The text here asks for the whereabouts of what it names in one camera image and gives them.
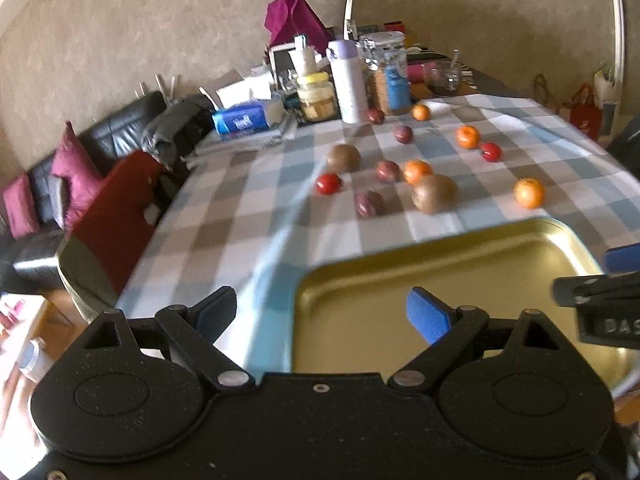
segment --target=pink gift bag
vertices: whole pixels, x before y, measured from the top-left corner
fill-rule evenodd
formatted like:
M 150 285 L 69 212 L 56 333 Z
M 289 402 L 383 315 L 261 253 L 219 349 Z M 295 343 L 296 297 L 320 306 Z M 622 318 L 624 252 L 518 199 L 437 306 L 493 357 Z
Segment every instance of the pink gift bag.
M 271 33 L 269 47 L 293 42 L 293 37 L 306 35 L 306 42 L 324 53 L 331 37 L 320 18 L 306 0 L 274 0 L 267 6 L 264 27 Z

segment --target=brown kiwi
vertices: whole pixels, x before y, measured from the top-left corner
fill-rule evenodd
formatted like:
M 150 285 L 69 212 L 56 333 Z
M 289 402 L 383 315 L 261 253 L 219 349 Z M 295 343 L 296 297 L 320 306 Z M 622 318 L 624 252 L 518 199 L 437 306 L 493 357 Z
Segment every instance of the brown kiwi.
M 453 208 L 458 197 L 458 184 L 448 176 L 433 174 L 420 179 L 414 186 L 414 205 L 428 215 Z
M 350 173 L 360 167 L 360 152 L 351 144 L 336 144 L 326 158 L 326 164 L 335 173 Z

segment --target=clear plastic jar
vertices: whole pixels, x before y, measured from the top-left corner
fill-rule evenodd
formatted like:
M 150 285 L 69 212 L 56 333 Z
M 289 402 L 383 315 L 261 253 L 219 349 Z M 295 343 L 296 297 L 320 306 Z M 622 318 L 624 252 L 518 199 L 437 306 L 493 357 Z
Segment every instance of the clear plastic jar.
M 334 85 L 327 72 L 316 72 L 298 78 L 300 108 L 307 121 L 317 123 L 333 119 L 338 113 Z
M 373 72 L 376 104 L 385 114 L 404 114 L 411 109 L 411 92 L 402 32 L 376 32 L 360 38 L 365 63 Z

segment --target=gold tray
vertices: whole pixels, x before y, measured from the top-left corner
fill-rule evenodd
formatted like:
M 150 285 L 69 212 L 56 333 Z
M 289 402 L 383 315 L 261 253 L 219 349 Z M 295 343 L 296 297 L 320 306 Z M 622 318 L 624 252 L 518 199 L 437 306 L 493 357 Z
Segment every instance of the gold tray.
M 427 343 L 406 319 L 406 296 L 423 286 L 450 306 L 473 304 L 516 319 L 525 308 L 551 318 L 614 386 L 636 352 L 580 343 L 575 311 L 555 306 L 558 276 L 600 274 L 571 229 L 549 218 L 441 238 L 311 271 L 296 293 L 292 368 L 306 373 L 380 372 L 388 378 Z

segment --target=yellow jar lid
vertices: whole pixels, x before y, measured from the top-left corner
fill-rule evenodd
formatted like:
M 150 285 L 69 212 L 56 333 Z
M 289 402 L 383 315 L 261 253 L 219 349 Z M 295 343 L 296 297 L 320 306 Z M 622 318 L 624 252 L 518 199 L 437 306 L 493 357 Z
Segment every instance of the yellow jar lid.
M 329 81 L 327 72 L 316 72 L 315 74 L 302 75 L 298 78 L 299 85 L 312 85 L 313 83 L 321 83 L 322 81 Z

